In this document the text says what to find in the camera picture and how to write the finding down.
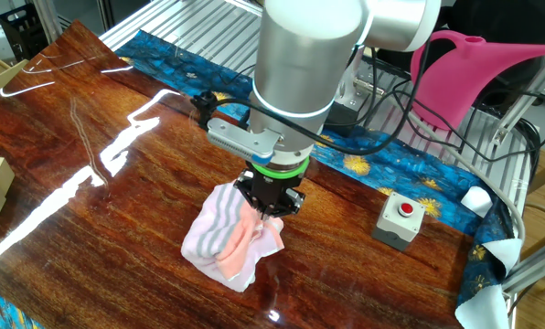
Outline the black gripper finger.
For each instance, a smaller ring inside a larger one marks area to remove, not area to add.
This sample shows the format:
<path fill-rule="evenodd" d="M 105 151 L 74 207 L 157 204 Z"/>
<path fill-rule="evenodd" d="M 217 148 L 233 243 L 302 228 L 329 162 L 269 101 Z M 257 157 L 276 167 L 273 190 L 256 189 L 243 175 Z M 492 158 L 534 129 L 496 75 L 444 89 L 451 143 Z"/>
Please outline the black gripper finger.
<path fill-rule="evenodd" d="M 262 201 L 262 196 L 254 190 L 252 180 L 237 179 L 234 186 L 240 191 L 241 195 L 248 202 L 249 206 L 257 212 L 260 219 L 264 219 L 265 205 Z"/>
<path fill-rule="evenodd" d="M 278 200 L 266 208 L 266 215 L 271 218 L 282 218 L 297 214 L 305 201 L 305 194 L 293 189 L 286 189 Z"/>

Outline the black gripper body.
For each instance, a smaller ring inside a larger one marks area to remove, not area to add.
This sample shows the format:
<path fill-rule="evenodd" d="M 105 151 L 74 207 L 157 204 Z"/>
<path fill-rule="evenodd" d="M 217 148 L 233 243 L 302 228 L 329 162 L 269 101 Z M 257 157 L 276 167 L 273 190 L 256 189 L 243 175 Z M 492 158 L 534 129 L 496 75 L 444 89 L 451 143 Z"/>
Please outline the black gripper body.
<path fill-rule="evenodd" d="M 301 184 L 302 177 L 273 178 L 258 171 L 251 183 L 250 201 L 256 207 L 292 207 L 295 201 L 294 188 Z"/>

